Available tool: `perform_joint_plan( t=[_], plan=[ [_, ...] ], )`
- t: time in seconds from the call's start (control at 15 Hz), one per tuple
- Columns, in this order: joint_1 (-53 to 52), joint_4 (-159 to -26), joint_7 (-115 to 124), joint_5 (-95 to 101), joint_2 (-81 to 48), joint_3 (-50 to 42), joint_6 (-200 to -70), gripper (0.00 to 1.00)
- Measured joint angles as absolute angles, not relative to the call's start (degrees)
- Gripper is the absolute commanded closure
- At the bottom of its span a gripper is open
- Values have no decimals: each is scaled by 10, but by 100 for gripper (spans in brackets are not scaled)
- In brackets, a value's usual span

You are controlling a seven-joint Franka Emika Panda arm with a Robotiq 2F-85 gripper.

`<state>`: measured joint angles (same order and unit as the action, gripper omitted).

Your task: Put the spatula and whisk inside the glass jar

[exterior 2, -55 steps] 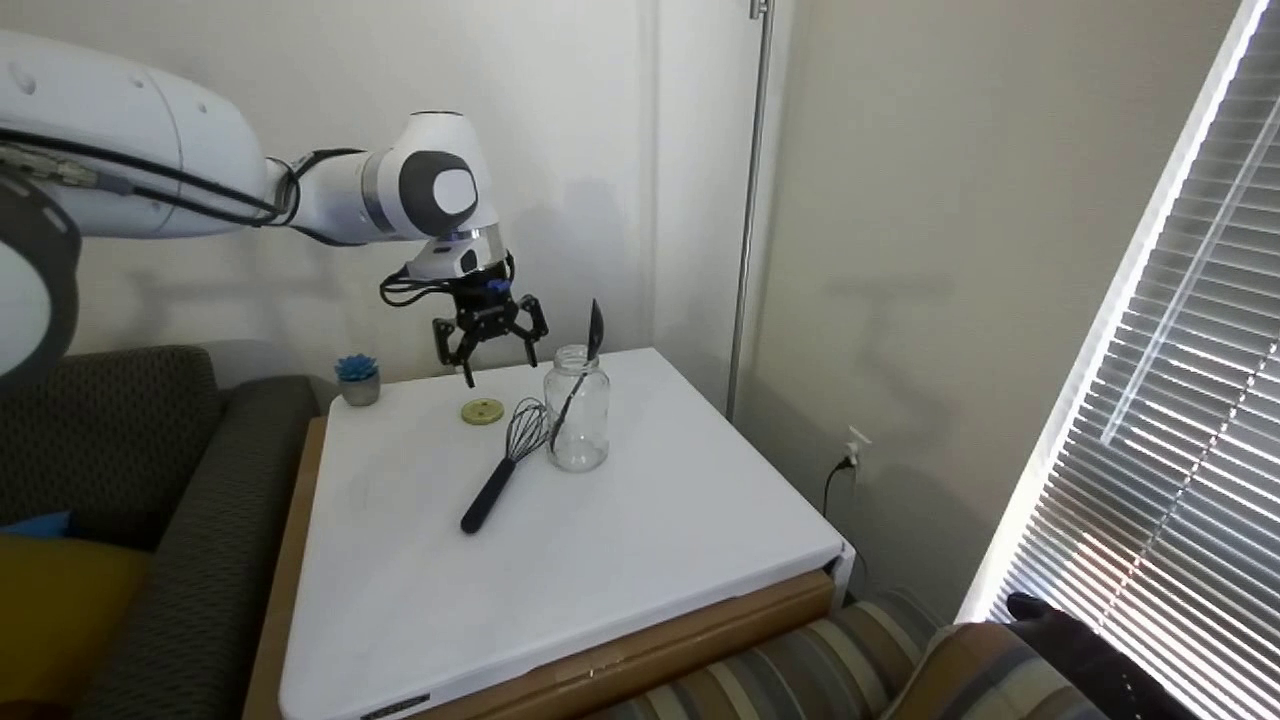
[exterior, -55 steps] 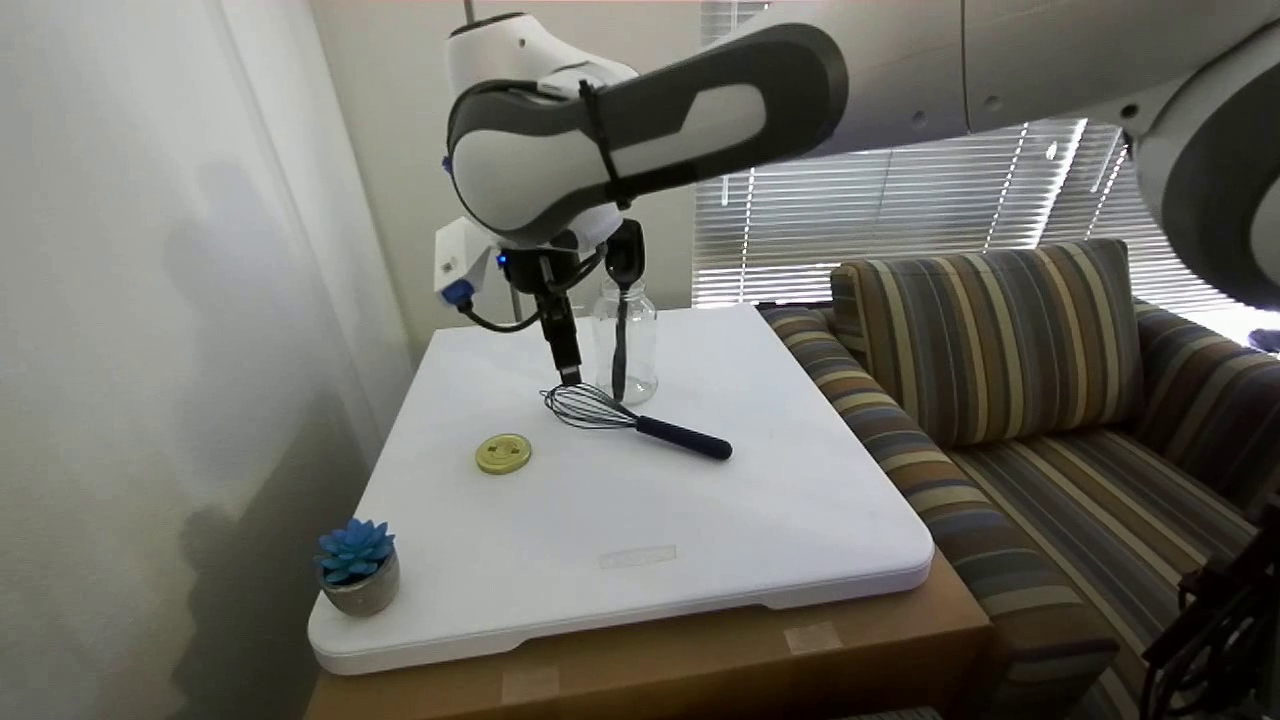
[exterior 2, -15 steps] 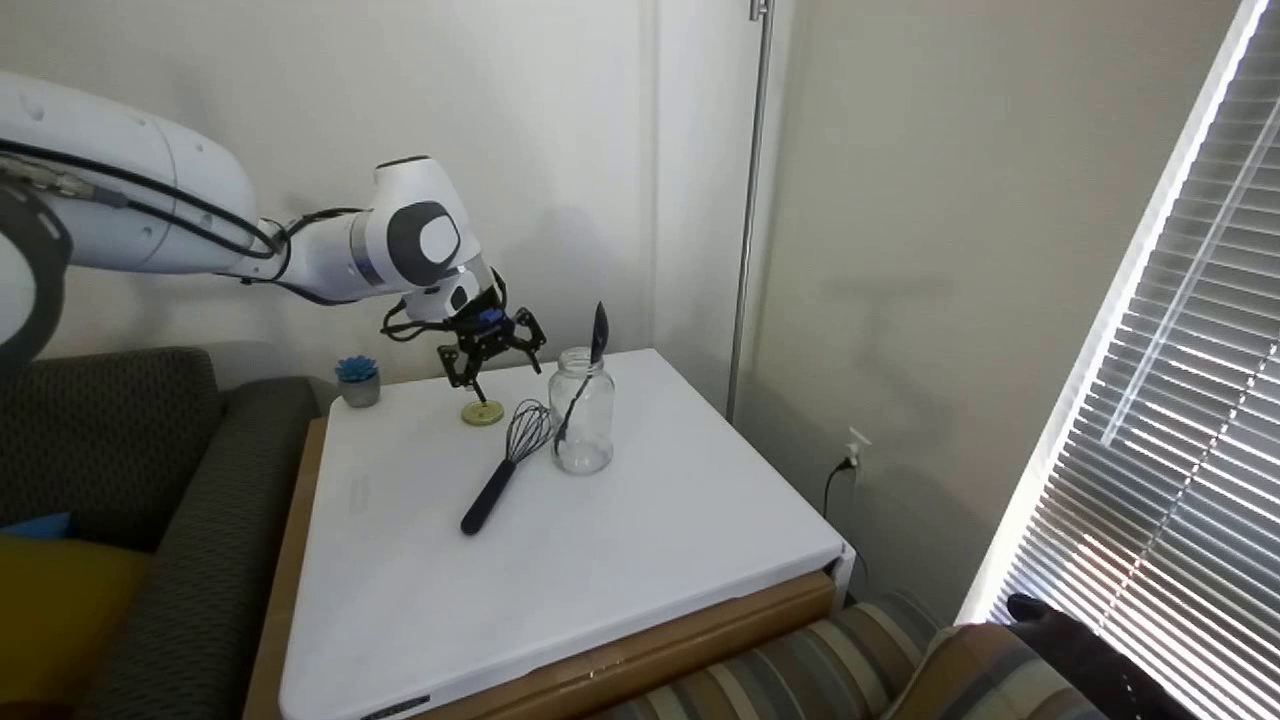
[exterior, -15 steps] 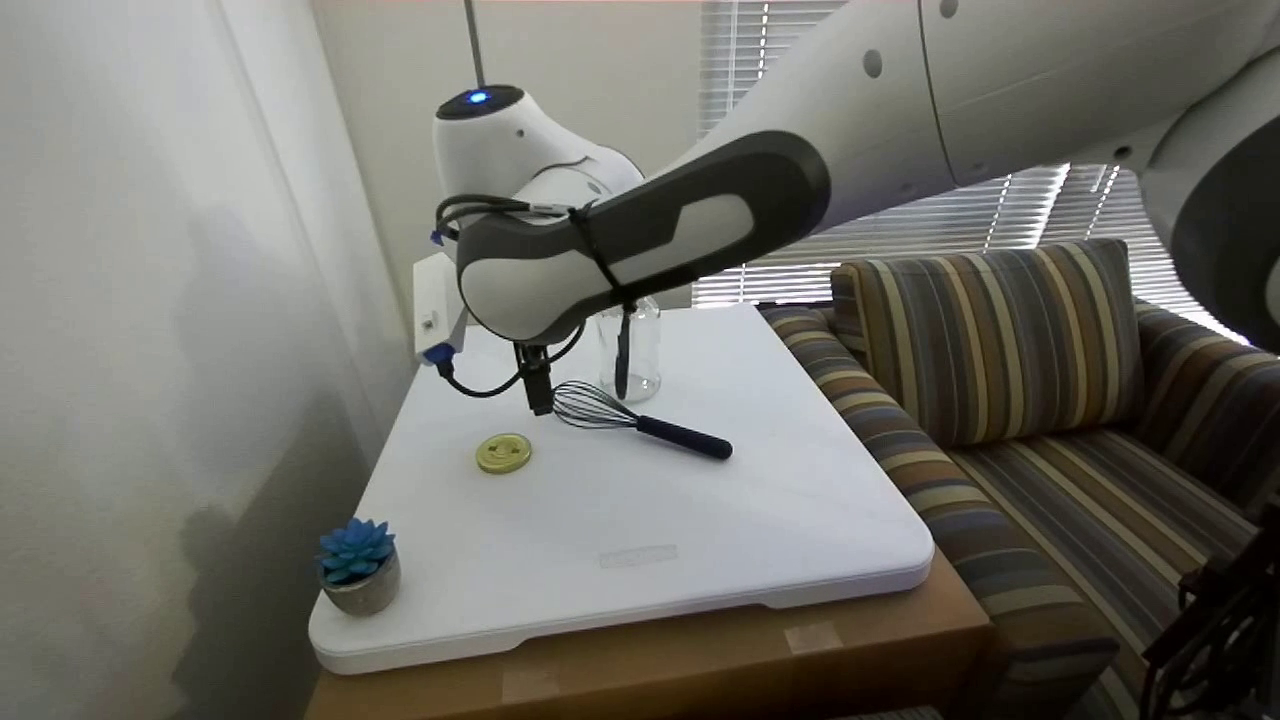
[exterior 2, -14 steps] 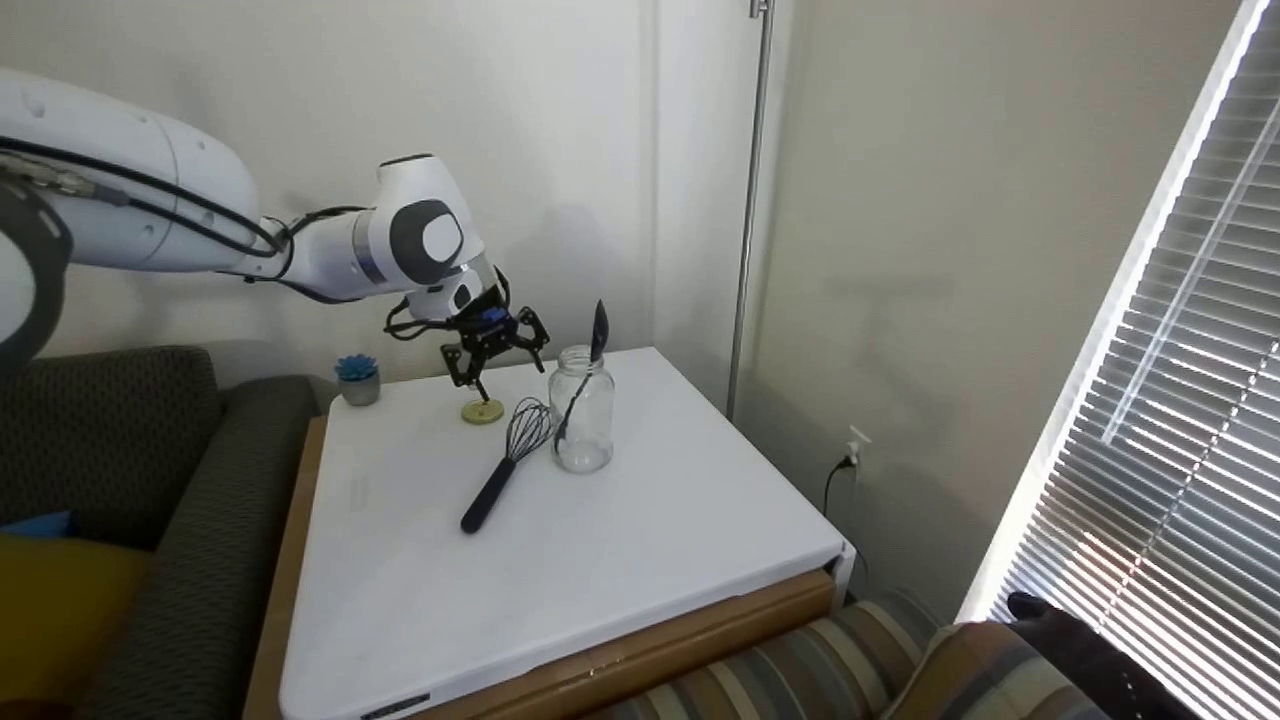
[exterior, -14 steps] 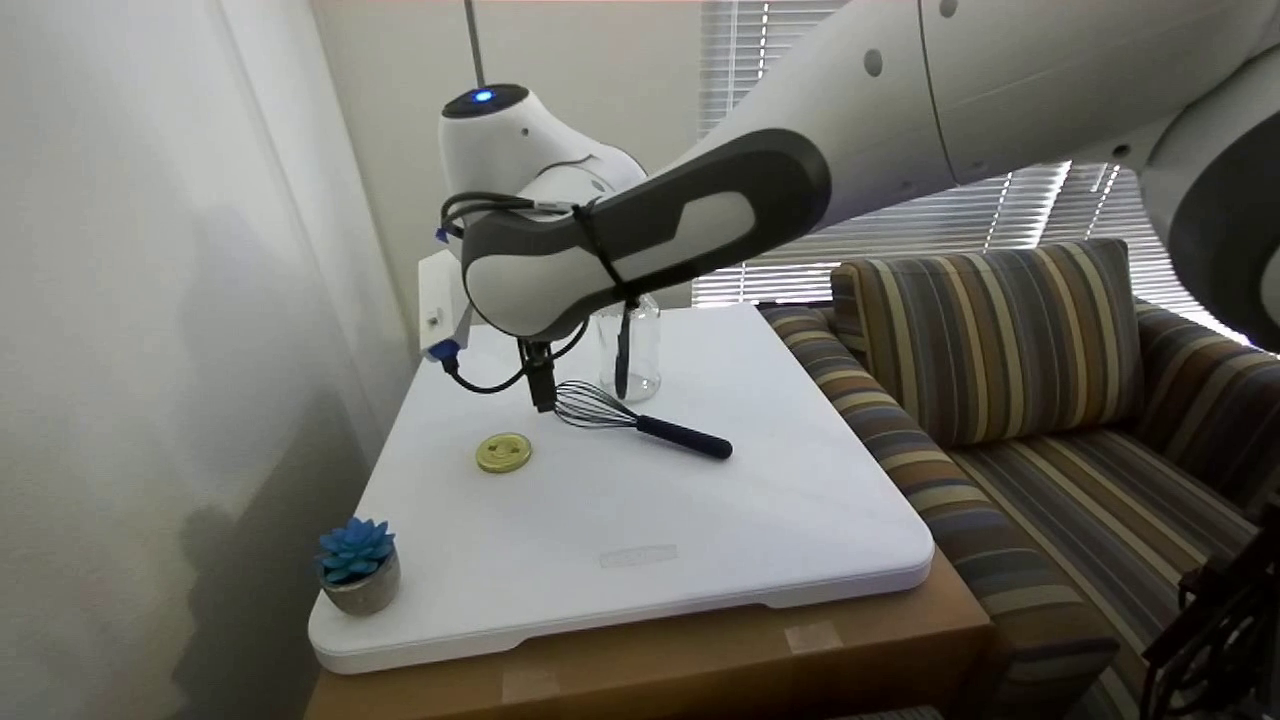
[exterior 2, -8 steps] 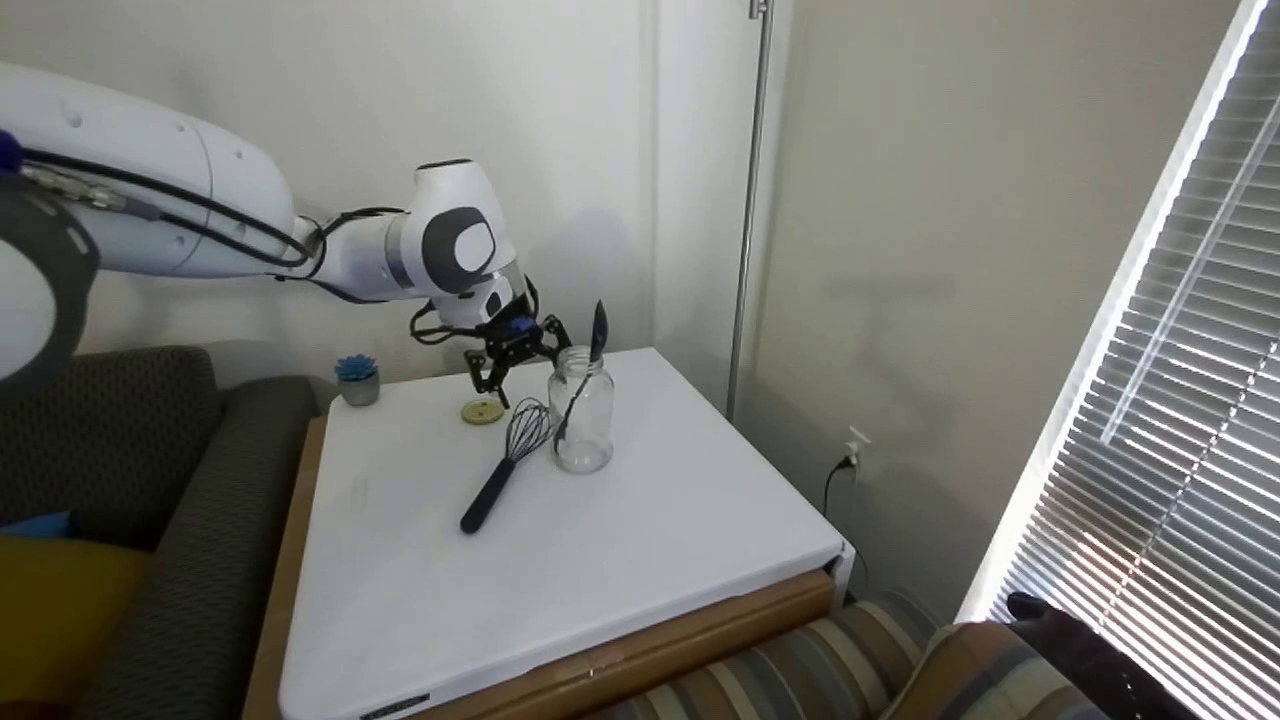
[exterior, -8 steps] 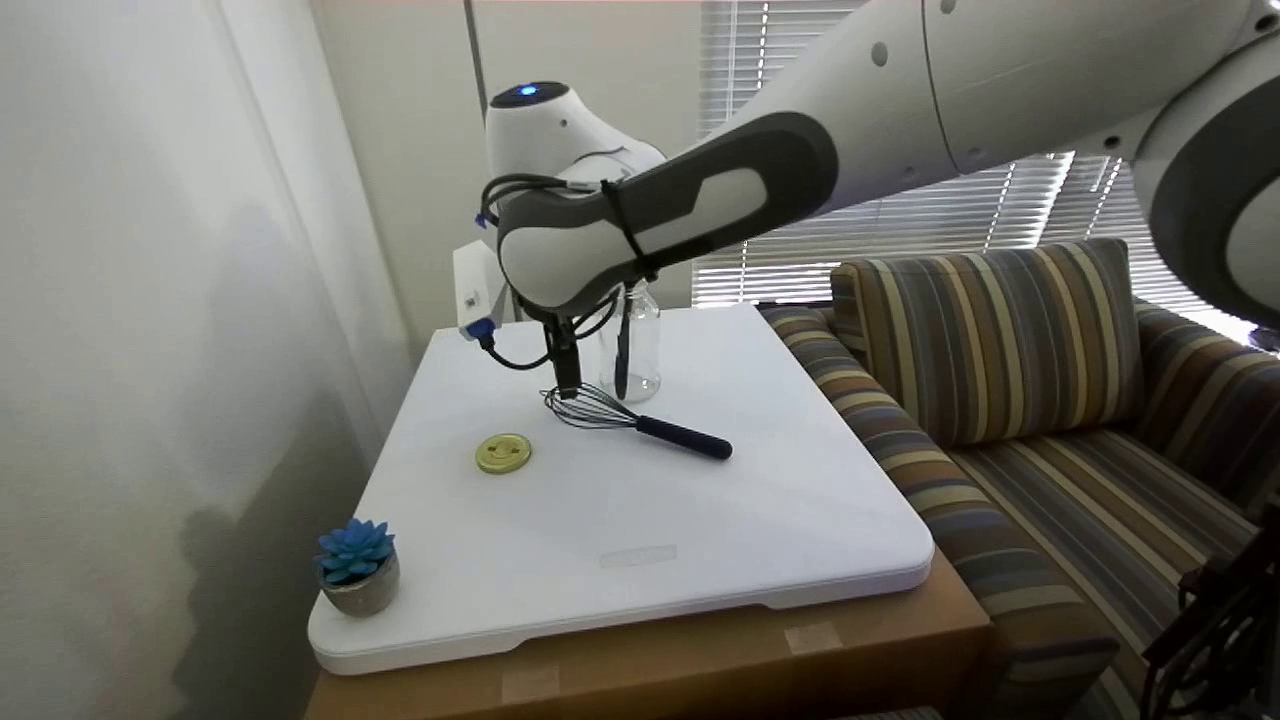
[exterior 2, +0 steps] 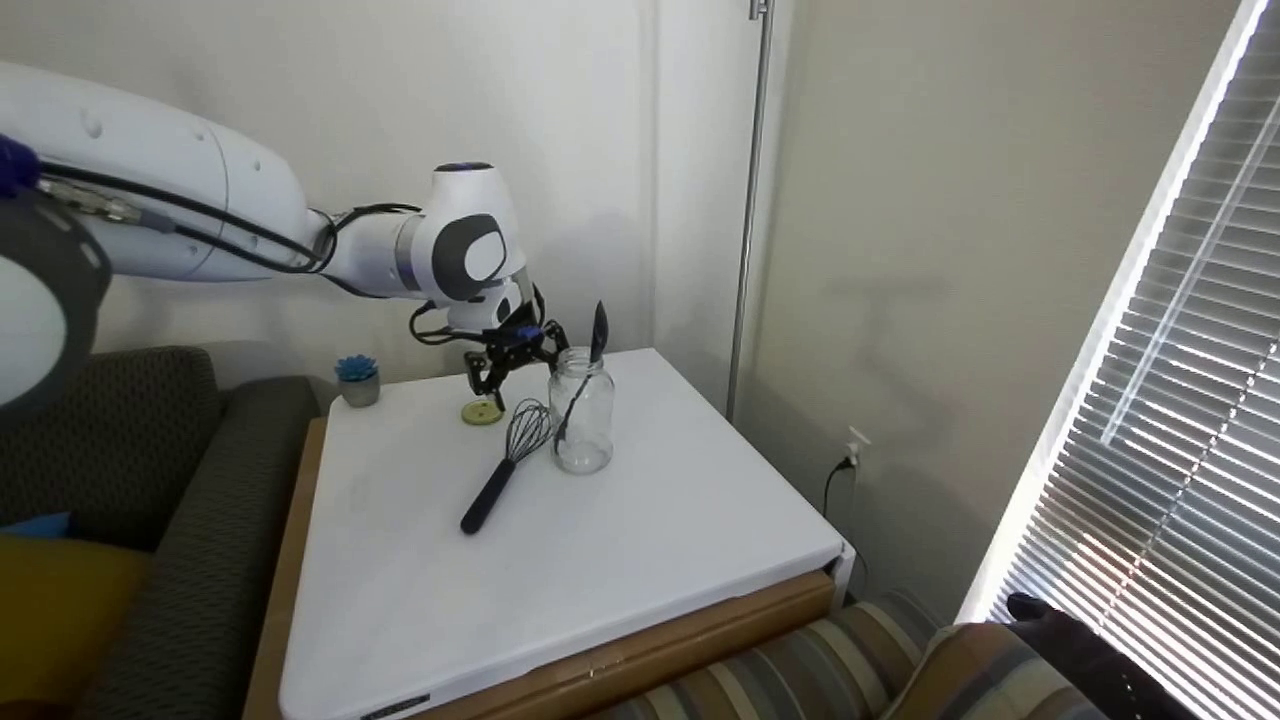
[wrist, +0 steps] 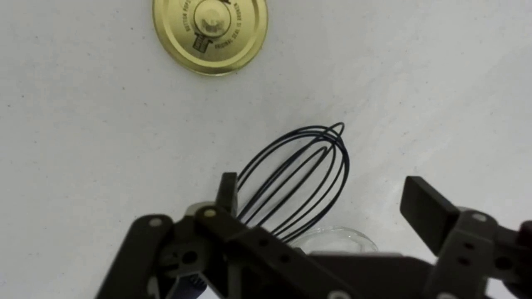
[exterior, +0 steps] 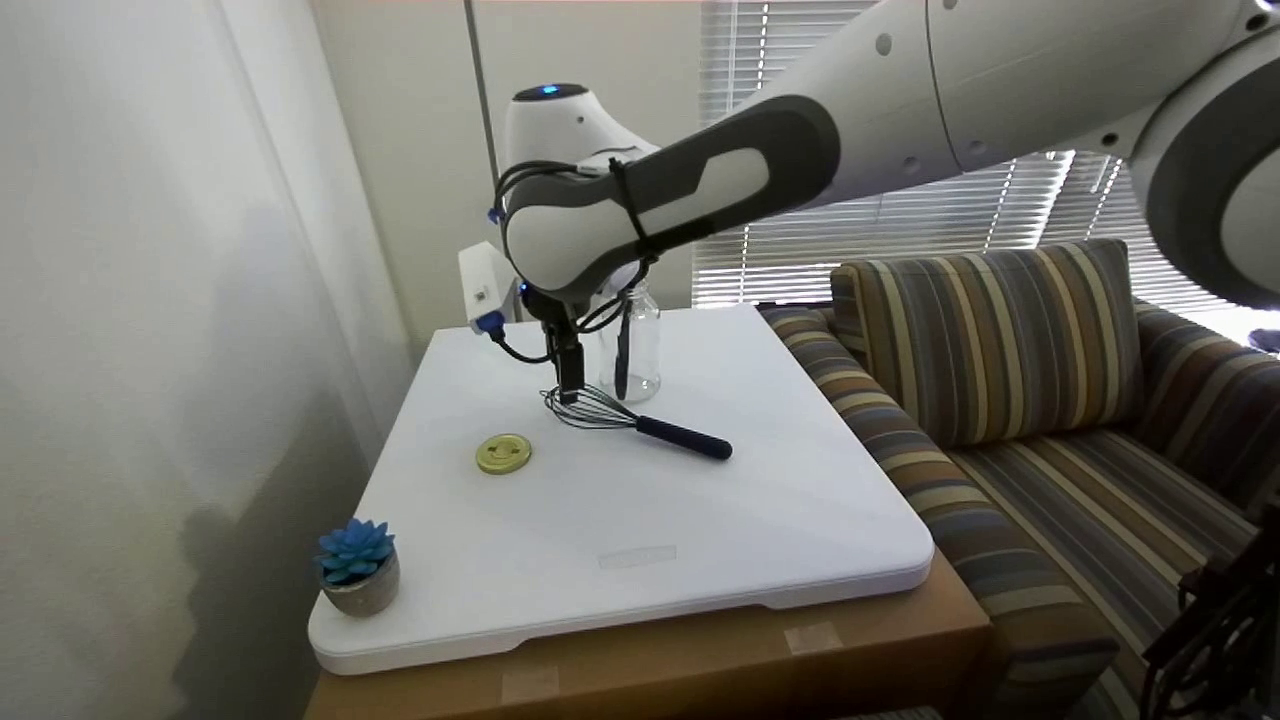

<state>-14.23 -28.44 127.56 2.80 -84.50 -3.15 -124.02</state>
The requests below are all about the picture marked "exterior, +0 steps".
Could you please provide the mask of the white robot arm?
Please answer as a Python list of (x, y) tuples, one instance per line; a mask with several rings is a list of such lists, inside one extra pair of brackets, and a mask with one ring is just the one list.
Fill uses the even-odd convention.
[(1280, 300), (1274, 0), (876, 0), (666, 149), (585, 82), (517, 91), (496, 235), (460, 250), (464, 310), (496, 336), (524, 302), (574, 393), (581, 341), (662, 250), (1058, 142), (1123, 157), (1161, 256), (1191, 282)]

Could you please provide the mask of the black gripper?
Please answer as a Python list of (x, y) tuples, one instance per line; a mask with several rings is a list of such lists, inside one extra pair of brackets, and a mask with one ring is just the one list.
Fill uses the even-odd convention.
[(529, 295), (529, 310), (543, 325), (549, 353), (550, 353), (550, 398), (569, 402), (585, 393), (585, 349), (574, 331), (574, 317), (564, 300), (543, 291)]

